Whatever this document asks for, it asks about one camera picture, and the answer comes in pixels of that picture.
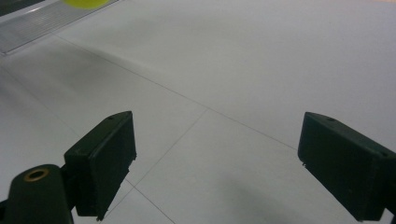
yellow ball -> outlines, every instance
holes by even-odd
[[[108,0],[64,0],[64,2],[71,7],[92,9],[106,4]]]

yellow object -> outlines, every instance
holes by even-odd
[[[106,4],[108,0],[64,0],[64,2],[71,7],[92,9]]]

white floor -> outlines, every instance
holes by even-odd
[[[370,0],[108,7],[0,58],[0,201],[132,110],[137,160],[102,223],[357,223],[296,148],[312,111],[396,149],[395,20]]]

tile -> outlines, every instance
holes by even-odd
[[[296,154],[209,110],[136,188],[176,223],[357,223]]]
[[[78,136],[0,68],[0,201],[12,179],[42,164],[64,165]]]
[[[3,66],[79,136],[102,119],[132,110],[136,184],[205,108],[57,37],[4,60]]]
[[[121,183],[120,189],[117,192],[116,197],[113,199],[113,202],[108,207],[108,212],[105,215],[105,219],[109,215],[109,212],[112,211],[132,189],[133,189],[133,187],[128,181],[124,180]],[[103,223],[103,221],[96,221],[96,217],[79,217],[77,214],[76,208],[74,208],[72,210],[72,215],[73,215],[73,220],[74,220],[75,224]]]
[[[305,111],[393,148],[396,5],[124,1],[59,33],[297,148]]]
[[[173,222],[139,191],[133,189],[102,223],[172,224]]]

yellow round object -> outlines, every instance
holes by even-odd
[[[108,0],[64,0],[64,2],[71,7],[92,9],[106,4]]]

